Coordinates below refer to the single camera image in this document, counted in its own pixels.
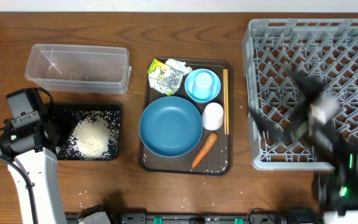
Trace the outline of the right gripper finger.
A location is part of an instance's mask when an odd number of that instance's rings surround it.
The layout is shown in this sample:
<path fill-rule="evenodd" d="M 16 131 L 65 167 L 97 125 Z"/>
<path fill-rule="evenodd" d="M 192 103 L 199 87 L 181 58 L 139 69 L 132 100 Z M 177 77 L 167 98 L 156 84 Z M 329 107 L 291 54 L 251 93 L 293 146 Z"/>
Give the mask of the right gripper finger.
<path fill-rule="evenodd" d="M 249 110 L 250 115 L 253 117 L 256 127 L 259 130 L 259 133 L 262 137 L 268 139 L 274 139 L 276 141 L 285 142 L 286 138 L 284 136 L 284 132 L 275 127 L 275 124 L 270 120 L 266 120 L 258 112 L 254 109 Z"/>
<path fill-rule="evenodd" d="M 306 77 L 305 72 L 292 70 L 289 65 L 284 65 L 283 69 L 306 99 L 314 100 L 323 92 L 324 84 L 314 78 Z"/>

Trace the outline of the pile of white rice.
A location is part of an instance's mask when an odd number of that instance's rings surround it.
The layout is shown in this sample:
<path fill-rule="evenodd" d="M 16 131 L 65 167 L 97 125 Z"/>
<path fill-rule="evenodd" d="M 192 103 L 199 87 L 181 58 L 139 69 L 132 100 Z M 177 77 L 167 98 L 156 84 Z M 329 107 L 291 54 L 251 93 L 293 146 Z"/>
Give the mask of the pile of white rice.
<path fill-rule="evenodd" d="M 60 159 L 110 161 L 119 155 L 119 110 L 79 111 L 80 122 L 68 138 Z"/>

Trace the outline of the white pink cup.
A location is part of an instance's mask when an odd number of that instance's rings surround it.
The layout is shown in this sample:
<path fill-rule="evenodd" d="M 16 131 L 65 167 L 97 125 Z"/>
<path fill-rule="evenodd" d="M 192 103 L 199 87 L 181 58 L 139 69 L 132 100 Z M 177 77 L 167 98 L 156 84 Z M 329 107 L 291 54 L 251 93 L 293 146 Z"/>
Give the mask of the white pink cup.
<path fill-rule="evenodd" d="M 210 131 L 215 131 L 223 125 L 224 110 L 219 103 L 209 103 L 206 105 L 203 114 L 203 127 Z"/>

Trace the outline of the light blue cup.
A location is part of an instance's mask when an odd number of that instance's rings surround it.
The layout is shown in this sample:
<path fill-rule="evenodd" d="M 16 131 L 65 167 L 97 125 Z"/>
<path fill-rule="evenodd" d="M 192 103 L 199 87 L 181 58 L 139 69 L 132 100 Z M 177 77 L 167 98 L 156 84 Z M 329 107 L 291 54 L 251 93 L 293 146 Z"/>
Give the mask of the light blue cup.
<path fill-rule="evenodd" d="M 213 78 L 209 73 L 202 72 L 195 76 L 192 94 L 198 100 L 208 100 L 213 94 Z"/>

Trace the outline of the small light blue bowl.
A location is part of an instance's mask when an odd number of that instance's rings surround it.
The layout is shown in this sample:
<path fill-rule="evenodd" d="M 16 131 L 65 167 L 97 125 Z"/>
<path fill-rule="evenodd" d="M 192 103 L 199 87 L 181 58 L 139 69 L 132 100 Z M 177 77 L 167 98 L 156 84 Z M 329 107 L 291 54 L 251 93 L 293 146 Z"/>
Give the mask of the small light blue bowl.
<path fill-rule="evenodd" d="M 197 74 L 202 73 L 202 72 L 209 73 L 213 78 L 213 94 L 212 94 L 210 99 L 204 100 L 204 101 L 203 100 L 198 100 L 192 94 L 192 88 L 193 88 L 193 83 L 194 83 L 194 80 L 195 80 L 195 76 L 197 76 Z M 208 70 L 208 69 L 205 69 L 205 68 L 196 69 L 196 70 L 192 71 L 190 74 L 188 74 L 187 77 L 186 77 L 185 91 L 188 94 L 188 96 L 193 101 L 195 101 L 197 103 L 210 102 L 211 100 L 215 99 L 215 97 L 217 97 L 219 95 L 220 90 L 221 90 L 221 81 L 220 81 L 218 75 L 216 73 L 214 73 L 213 71 L 211 71 L 211 70 Z"/>

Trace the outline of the large blue plate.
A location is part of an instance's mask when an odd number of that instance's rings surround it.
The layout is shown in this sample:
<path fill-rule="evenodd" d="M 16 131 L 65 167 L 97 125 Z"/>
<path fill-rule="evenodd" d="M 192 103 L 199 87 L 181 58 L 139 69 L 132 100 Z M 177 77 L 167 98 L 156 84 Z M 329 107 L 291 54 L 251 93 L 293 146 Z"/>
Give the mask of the large blue plate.
<path fill-rule="evenodd" d="M 202 135 L 200 112 L 193 103 L 178 96 L 151 102 L 140 117 L 141 141 L 158 156 L 183 156 L 199 143 Z"/>

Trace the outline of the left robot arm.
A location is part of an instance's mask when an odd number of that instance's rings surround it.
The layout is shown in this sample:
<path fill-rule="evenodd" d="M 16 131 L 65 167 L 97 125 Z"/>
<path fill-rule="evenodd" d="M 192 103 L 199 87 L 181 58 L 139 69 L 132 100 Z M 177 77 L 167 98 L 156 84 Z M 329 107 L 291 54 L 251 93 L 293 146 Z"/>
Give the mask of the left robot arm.
<path fill-rule="evenodd" d="M 76 112 L 43 102 L 43 88 L 6 96 L 12 117 L 0 136 L 0 155 L 14 179 L 24 223 L 69 223 L 58 186 L 58 155 L 80 122 Z"/>

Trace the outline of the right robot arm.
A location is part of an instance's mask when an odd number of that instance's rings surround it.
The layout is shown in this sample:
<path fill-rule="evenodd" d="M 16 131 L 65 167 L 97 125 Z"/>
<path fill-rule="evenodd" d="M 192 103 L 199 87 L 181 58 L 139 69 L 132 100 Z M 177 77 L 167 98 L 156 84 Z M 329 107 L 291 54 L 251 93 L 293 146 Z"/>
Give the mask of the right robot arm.
<path fill-rule="evenodd" d="M 326 85 L 307 78 L 290 66 L 283 66 L 293 84 L 301 91 L 301 100 L 290 114 L 285 129 L 250 108 L 259 134 L 276 142 L 304 141 L 314 147 L 316 155 L 334 167 L 331 174 L 316 176 L 316 199 L 320 217 L 306 217 L 310 223 L 358 223 L 358 145 L 346 141 L 334 127 L 340 103 L 325 92 Z"/>

